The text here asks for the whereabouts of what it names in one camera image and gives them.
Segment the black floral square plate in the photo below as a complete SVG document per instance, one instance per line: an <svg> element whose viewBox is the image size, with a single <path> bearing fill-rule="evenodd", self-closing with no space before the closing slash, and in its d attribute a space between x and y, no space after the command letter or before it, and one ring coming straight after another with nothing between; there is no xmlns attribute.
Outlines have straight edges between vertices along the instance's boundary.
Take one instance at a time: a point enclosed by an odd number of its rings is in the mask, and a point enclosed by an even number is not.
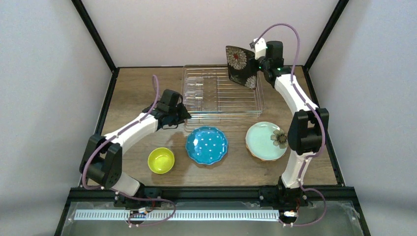
<svg viewBox="0 0 417 236"><path fill-rule="evenodd" d="M253 51L236 47L226 46L226 60L229 80L255 90L257 87L258 63Z"/></svg>

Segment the clear plastic glass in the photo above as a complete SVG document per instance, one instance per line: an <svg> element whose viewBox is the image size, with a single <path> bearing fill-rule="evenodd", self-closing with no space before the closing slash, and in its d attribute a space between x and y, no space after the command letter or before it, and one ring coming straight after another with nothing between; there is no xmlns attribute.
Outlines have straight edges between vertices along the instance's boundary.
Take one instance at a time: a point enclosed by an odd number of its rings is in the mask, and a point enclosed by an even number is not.
<svg viewBox="0 0 417 236"><path fill-rule="evenodd" d="M202 90L186 91L183 95L183 103L190 107L200 107L203 103Z"/></svg>
<svg viewBox="0 0 417 236"><path fill-rule="evenodd" d="M197 92L202 91L204 85L203 77L187 77L185 78L185 92Z"/></svg>

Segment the metal wire dish rack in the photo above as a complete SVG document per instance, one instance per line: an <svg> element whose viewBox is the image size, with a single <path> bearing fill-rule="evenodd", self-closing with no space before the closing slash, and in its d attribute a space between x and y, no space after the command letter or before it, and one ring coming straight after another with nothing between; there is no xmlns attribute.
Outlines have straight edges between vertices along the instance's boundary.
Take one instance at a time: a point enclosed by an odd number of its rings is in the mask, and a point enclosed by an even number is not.
<svg viewBox="0 0 417 236"><path fill-rule="evenodd" d="M252 90L230 81L226 66L186 65L183 67L182 96L187 77L204 78L202 105L190 107L184 104L193 119L256 118L265 108L259 76L257 87Z"/></svg>

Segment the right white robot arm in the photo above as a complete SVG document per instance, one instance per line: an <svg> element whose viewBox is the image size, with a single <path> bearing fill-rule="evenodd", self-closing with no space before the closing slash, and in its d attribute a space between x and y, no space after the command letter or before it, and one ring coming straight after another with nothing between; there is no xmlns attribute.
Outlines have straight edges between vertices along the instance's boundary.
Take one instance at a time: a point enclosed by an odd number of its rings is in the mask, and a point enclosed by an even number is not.
<svg viewBox="0 0 417 236"><path fill-rule="evenodd" d="M294 75L295 67L283 65L282 42L259 38L253 40L251 48L265 80L284 98L293 114L287 133L291 152L281 181L287 189L301 188L308 165L325 147L329 113L308 98Z"/></svg>

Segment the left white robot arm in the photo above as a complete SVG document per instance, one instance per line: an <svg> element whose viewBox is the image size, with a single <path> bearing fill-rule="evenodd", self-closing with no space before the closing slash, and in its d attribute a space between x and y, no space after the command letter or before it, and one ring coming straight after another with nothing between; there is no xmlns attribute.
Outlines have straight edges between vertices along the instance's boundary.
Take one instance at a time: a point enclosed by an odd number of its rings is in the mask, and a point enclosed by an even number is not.
<svg viewBox="0 0 417 236"><path fill-rule="evenodd" d="M85 189L111 189L135 196L141 183L122 171L122 157L137 142L165 126L177 128L191 115L182 103L182 95L166 89L161 98L134 120L105 136L90 136L79 171Z"/></svg>

